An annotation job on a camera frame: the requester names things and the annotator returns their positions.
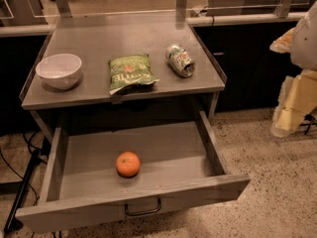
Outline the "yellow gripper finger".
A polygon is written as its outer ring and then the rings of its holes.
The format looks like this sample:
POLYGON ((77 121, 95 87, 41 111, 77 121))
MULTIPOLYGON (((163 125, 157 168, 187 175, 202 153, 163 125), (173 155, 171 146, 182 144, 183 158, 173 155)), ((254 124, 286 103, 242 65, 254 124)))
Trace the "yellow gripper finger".
POLYGON ((269 46, 269 49, 279 54, 290 53, 292 47, 293 34, 294 28, 288 30, 281 37, 273 41, 269 46))
POLYGON ((270 131, 275 137, 294 133, 306 115, 317 108, 317 71, 304 69, 295 77, 287 76, 278 95, 270 131))

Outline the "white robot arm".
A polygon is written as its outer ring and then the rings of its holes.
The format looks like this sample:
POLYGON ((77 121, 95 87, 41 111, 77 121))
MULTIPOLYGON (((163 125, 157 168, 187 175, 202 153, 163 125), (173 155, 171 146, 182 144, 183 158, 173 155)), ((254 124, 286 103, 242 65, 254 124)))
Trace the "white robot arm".
POLYGON ((302 69, 299 75, 285 78, 272 117, 271 133, 286 137, 317 108, 317 2, 294 28, 273 41, 269 49, 290 53, 291 62, 302 69))

